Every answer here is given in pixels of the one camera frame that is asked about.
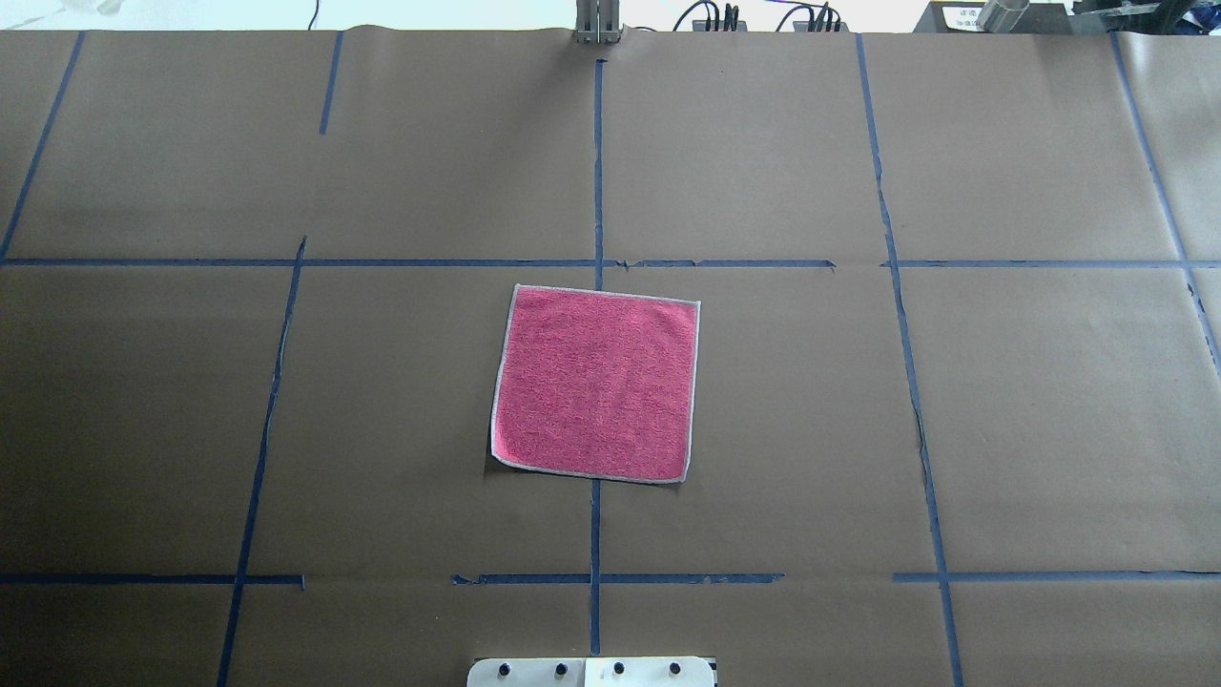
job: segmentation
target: square washcloth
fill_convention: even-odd
[[[698,301],[519,283],[492,455],[556,475],[683,482],[698,332]]]

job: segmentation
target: metal bracket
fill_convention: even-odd
[[[613,45],[623,38],[619,24],[619,0],[576,0],[578,43]]]
[[[698,656],[484,659],[466,687],[717,687],[716,665]]]

